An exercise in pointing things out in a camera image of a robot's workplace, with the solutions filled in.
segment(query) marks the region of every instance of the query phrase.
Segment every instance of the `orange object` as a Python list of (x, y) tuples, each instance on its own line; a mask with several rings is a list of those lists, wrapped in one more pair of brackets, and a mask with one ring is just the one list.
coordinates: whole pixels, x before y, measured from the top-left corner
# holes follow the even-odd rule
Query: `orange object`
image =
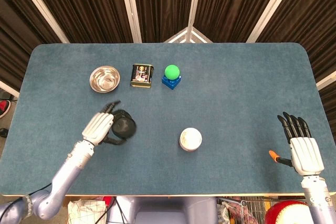
[(268, 153), (275, 162), (278, 162), (277, 157), (280, 157), (280, 156), (278, 154), (276, 154), (276, 152), (274, 152), (272, 150), (269, 150)]

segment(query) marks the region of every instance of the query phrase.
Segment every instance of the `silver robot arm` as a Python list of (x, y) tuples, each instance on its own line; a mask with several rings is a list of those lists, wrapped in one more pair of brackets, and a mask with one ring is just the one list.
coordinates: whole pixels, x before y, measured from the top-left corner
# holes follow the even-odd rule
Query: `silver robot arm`
[(32, 195), (25, 195), (9, 209), (7, 207), (12, 202), (0, 206), (0, 218), (2, 218), (0, 224), (17, 224), (32, 214), (48, 220), (58, 213), (66, 193), (93, 156), (94, 147), (107, 136), (114, 118), (110, 113), (117, 103), (119, 102), (109, 103), (91, 119), (82, 132), (83, 140), (74, 145), (62, 167), (53, 177), (51, 191), (40, 190)]
[(291, 160), (281, 158), (275, 152), (269, 154), (277, 163), (294, 167), (303, 176), (301, 182), (304, 196), (314, 224), (335, 224), (336, 211), (327, 188), (326, 181), (319, 176), (324, 170), (322, 157), (315, 138), (311, 137), (305, 120), (284, 112), (278, 116), (282, 123), (291, 151)]

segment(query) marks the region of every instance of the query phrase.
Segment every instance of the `white round container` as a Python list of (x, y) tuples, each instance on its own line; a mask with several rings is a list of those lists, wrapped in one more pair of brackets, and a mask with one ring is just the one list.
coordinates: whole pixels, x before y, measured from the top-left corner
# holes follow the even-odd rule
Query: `white round container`
[(202, 135), (195, 128), (186, 128), (180, 136), (180, 146), (187, 152), (192, 152), (199, 148), (202, 143)]

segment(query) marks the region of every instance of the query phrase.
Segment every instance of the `robot finger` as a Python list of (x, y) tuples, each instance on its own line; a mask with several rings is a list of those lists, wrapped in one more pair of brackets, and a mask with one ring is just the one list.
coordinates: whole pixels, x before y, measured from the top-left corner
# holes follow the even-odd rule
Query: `robot finger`
[(308, 124), (305, 122), (305, 120), (302, 119), (302, 118), (298, 118), (298, 120), (299, 120), (299, 122), (301, 124), (301, 127), (303, 127), (303, 130), (304, 130), (304, 133), (306, 134), (306, 137), (311, 137)]
[(285, 136), (287, 138), (287, 142), (290, 144), (290, 139), (293, 137), (293, 133), (291, 132), (291, 129), (288, 126), (286, 119), (284, 119), (281, 115), (278, 115), (278, 119), (282, 124), (283, 130), (285, 132)]
[(303, 130), (302, 130), (302, 127), (301, 127), (301, 125), (300, 125), (299, 120), (298, 120), (295, 116), (293, 116), (293, 115), (290, 115), (290, 117), (292, 118), (292, 120), (293, 120), (293, 122), (294, 122), (294, 127), (295, 127), (295, 129), (297, 130), (299, 136), (304, 137), (305, 134), (304, 134), (304, 132), (303, 132)]
[(292, 118), (291, 118), (290, 115), (289, 115), (288, 113), (286, 113), (286, 112), (283, 112), (283, 114), (284, 114), (285, 118), (287, 119), (287, 122), (288, 122), (289, 125), (290, 125), (290, 128), (291, 128), (292, 133), (293, 133), (293, 137), (298, 137), (299, 135), (298, 135), (297, 130), (295, 129), (295, 126), (294, 126), (294, 123), (293, 123)]

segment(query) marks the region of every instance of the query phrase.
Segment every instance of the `tin can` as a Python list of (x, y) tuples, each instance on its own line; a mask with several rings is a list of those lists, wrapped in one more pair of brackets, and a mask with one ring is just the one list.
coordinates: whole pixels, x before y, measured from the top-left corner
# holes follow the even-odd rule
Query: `tin can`
[(154, 67), (152, 65), (134, 64), (131, 77), (131, 86), (150, 88), (152, 86), (153, 70)]

